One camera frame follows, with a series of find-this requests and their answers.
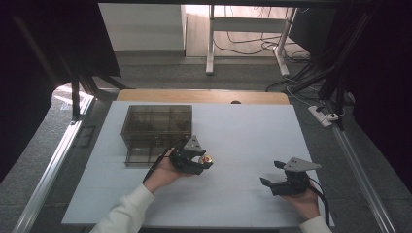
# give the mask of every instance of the white tabletop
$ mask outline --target white tabletop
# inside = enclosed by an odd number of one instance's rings
[[[125,167],[127,148],[120,132],[128,106],[143,104],[171,103],[113,102],[62,223],[95,224],[141,183],[148,169]],[[189,105],[192,133],[214,165],[159,190],[144,226],[288,228],[301,223],[292,206],[259,180],[285,180],[274,160],[311,161],[293,106]],[[318,180],[315,171],[308,174]]]

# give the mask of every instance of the wooden floor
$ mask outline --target wooden floor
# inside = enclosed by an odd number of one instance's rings
[[[187,13],[187,40],[186,57],[199,57],[207,55],[209,38],[209,6],[186,5]],[[215,17],[263,17],[285,18],[286,8],[270,7],[240,7],[240,6],[216,6]],[[221,48],[236,50],[244,53],[252,53],[262,50],[263,41],[258,40],[248,43],[233,43],[232,41],[249,41],[254,39],[271,38],[265,41],[279,42],[280,33],[251,33],[251,32],[215,32],[215,43]],[[273,47],[257,54],[240,54],[233,51],[220,50],[215,46],[215,56],[274,56]],[[303,50],[298,45],[286,45],[289,53]]]

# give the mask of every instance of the power plug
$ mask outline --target power plug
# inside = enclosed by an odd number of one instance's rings
[[[327,118],[329,121],[339,120],[339,116],[336,115],[336,114],[326,115],[326,118]]]
[[[319,123],[323,127],[328,127],[328,126],[332,125],[332,123],[330,123],[330,121],[327,119],[327,117],[324,115],[324,113],[316,111],[317,109],[318,109],[318,107],[316,107],[316,106],[311,106],[311,107],[308,108],[308,110],[312,113],[312,115],[319,121]]]

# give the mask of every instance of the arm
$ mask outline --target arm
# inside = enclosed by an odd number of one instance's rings
[[[132,193],[120,199],[118,204],[91,230],[92,233],[137,232],[145,220],[145,213],[155,199],[154,193],[180,177],[188,174],[178,172],[168,157],[164,157],[154,172]]]
[[[329,227],[319,213],[318,195],[307,189],[297,196],[283,196],[306,220],[299,225],[303,233],[331,233]]]

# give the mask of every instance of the white power strip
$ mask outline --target white power strip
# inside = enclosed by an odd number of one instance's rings
[[[312,113],[312,115],[321,123],[323,127],[328,127],[332,125],[330,121],[326,118],[324,113],[322,112],[316,112],[317,106],[311,106],[308,108],[308,110]]]

